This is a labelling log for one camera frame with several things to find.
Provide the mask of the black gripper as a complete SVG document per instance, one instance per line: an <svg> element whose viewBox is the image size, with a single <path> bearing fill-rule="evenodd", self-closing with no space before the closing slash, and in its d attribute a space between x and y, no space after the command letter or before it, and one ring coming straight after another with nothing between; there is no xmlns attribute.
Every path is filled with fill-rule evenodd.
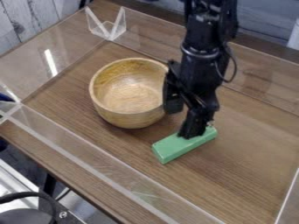
<svg viewBox="0 0 299 224"><path fill-rule="evenodd" d="M199 50L182 44L182 61L168 61L163 82L163 110L171 115L188 112L178 136L191 139L204 134L211 115L220 109L216 89L224 82L230 55L223 46Z"/></svg>

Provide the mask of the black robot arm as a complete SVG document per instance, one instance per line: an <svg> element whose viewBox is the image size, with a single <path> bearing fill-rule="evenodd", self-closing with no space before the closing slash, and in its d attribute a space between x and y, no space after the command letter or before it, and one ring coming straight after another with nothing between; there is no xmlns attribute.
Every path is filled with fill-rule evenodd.
<svg viewBox="0 0 299 224"><path fill-rule="evenodd" d="M216 90L234 81L226 76L238 64L228 42L239 29L238 0L182 0L186 35L182 59L168 61L163 81L163 109L187 112L178 136L191 139L204 134L220 110Z"/></svg>

